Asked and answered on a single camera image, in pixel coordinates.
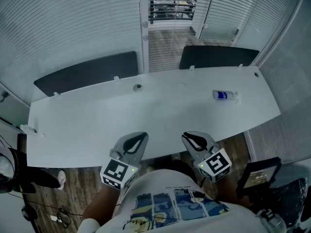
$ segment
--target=printed graphic on t-shirt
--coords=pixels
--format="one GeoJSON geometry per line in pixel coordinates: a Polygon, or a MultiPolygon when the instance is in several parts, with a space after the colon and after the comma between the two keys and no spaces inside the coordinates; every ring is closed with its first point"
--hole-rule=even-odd
{"type": "Polygon", "coordinates": [[[160,194],[142,194],[136,207],[124,223],[123,230],[146,232],[180,221],[217,216],[229,208],[209,199],[204,193],[188,189],[174,189],[160,194]]]}

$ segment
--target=screen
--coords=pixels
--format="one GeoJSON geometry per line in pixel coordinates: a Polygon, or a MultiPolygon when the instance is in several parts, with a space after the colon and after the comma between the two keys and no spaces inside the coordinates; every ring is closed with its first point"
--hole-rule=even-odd
{"type": "Polygon", "coordinates": [[[258,170],[251,172],[244,188],[252,187],[259,184],[264,184],[266,182],[269,182],[272,178],[272,175],[276,169],[276,166],[269,167],[266,169],[258,170]]]}

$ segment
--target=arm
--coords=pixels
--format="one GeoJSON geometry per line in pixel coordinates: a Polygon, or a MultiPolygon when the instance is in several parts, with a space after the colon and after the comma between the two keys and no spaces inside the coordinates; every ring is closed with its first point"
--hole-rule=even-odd
{"type": "Polygon", "coordinates": [[[243,197],[242,199],[238,199],[237,194],[235,192],[237,185],[230,179],[230,176],[225,176],[221,180],[215,183],[218,190],[217,200],[238,204],[249,208],[252,204],[249,202],[248,197],[243,197]]]}
{"type": "Polygon", "coordinates": [[[119,195],[119,190],[108,185],[103,185],[102,189],[84,211],[82,221],[87,218],[92,218],[96,220],[100,226],[104,225],[112,218],[119,195]]]}

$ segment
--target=white table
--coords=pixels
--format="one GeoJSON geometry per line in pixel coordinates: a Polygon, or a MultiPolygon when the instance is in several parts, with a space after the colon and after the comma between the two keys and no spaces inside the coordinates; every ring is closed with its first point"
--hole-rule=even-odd
{"type": "Polygon", "coordinates": [[[29,166],[101,166],[123,135],[145,131],[143,159],[185,151],[181,135],[201,131],[219,141],[280,115],[257,67],[169,70],[96,84],[31,104],[29,166]],[[142,85],[139,92],[135,84],[142,85]],[[212,90],[238,91],[241,104],[215,101],[212,90]]]}

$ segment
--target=white t-shirt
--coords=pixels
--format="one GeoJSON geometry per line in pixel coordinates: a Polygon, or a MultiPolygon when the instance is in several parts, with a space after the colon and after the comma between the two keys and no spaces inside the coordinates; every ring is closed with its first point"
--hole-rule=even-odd
{"type": "Polygon", "coordinates": [[[100,227],[85,219],[78,233],[266,233],[250,210],[210,199],[187,175],[158,170],[137,179],[117,215],[100,227]]]}

